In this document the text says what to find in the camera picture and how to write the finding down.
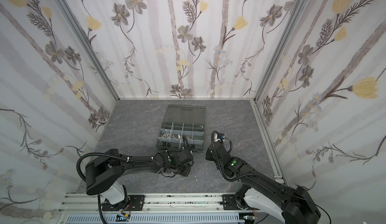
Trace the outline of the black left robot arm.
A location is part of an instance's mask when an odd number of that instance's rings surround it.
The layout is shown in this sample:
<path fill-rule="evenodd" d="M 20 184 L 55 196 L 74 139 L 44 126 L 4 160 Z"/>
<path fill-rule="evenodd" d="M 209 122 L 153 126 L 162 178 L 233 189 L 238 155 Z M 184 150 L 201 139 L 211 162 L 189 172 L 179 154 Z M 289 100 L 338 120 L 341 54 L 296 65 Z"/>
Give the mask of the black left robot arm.
<path fill-rule="evenodd" d="M 104 198 L 100 210 L 127 210 L 133 203 L 127 188 L 118 183 L 124 175 L 139 173 L 160 174 L 168 178 L 187 177 L 194 164 L 194 156 L 186 136 L 184 147 L 178 150 L 157 152 L 152 156 L 129 156 L 110 149 L 104 153 L 92 152 L 79 157 L 76 171 L 86 183 L 86 194 Z"/>

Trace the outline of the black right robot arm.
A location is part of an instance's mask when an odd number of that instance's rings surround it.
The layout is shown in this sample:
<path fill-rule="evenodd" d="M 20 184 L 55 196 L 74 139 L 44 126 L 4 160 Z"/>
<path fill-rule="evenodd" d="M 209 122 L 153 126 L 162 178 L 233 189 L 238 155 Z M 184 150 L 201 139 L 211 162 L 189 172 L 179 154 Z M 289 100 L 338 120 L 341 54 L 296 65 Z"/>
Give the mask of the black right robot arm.
<path fill-rule="evenodd" d="M 243 159 L 232 156 L 224 140 L 218 131 L 211 133 L 206 160 L 213 161 L 228 182 L 241 181 L 242 187 L 235 193 L 239 209 L 261 210 L 284 224 L 319 222 L 324 209 L 314 203 L 306 189 L 294 189 L 263 175 Z"/>

